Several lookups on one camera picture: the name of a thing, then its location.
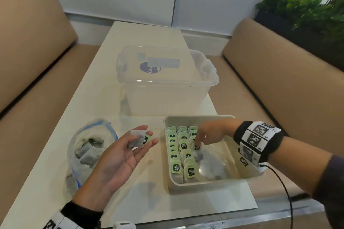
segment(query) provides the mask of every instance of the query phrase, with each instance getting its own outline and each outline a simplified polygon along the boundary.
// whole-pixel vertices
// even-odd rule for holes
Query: plastic bag
[[[78,188],[86,181],[102,153],[118,136],[106,119],[98,118],[80,128],[67,149],[67,160]]]

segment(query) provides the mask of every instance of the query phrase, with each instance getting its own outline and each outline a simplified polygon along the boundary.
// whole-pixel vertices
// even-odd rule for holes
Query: white storage tray
[[[165,143],[166,149],[165,159],[168,167],[168,187],[172,191],[184,192],[194,191],[198,189],[210,189],[217,186],[225,186],[227,183],[233,181],[233,179],[248,179],[257,177],[263,173],[259,173],[255,166],[248,163],[245,166],[240,159],[243,156],[238,152],[239,146],[234,142],[231,137],[226,136],[221,142],[212,145],[202,145],[203,159],[200,162],[196,162],[197,168],[199,168],[199,174],[197,175],[197,181],[194,183],[178,184],[172,179],[172,173],[170,169],[170,157],[167,142],[166,128],[171,126],[197,126],[202,123],[217,120],[222,118],[234,118],[231,115],[213,115],[213,116],[169,116],[164,119],[165,129]]]

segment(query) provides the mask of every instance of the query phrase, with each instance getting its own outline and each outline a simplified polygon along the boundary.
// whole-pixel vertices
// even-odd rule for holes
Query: left hand
[[[135,129],[146,130],[148,125]],[[128,143],[138,136],[130,136],[129,132],[116,140],[101,155],[99,162],[73,198],[77,205],[94,211],[103,211],[116,192],[130,177],[137,164],[151,147],[159,142],[155,138],[144,147],[131,150]]]

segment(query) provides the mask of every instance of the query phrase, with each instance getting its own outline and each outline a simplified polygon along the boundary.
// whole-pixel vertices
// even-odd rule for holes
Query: wristband
[[[233,139],[239,153],[253,165],[267,162],[269,154],[278,149],[283,140],[282,130],[262,121],[244,121],[235,131]]]
[[[89,210],[74,202],[68,202],[61,210],[61,214],[84,229],[100,228],[100,219],[104,212]]]

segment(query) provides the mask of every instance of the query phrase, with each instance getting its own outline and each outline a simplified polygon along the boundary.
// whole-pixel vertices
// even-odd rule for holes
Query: white table
[[[122,84],[117,82],[115,65],[118,54],[126,45],[187,48],[179,29],[115,22],[1,229],[42,228],[56,210],[71,200],[65,183],[67,145],[75,131],[88,121],[106,118],[118,136],[131,128],[148,124],[154,136],[160,136],[163,117],[128,117],[121,113],[123,106],[120,101],[124,91]],[[209,95],[204,99],[199,114],[216,114]],[[170,195],[163,157],[161,144],[150,150],[127,183],[115,193],[102,217],[103,227],[112,226],[114,221],[148,223],[257,207],[245,180],[214,191]]]

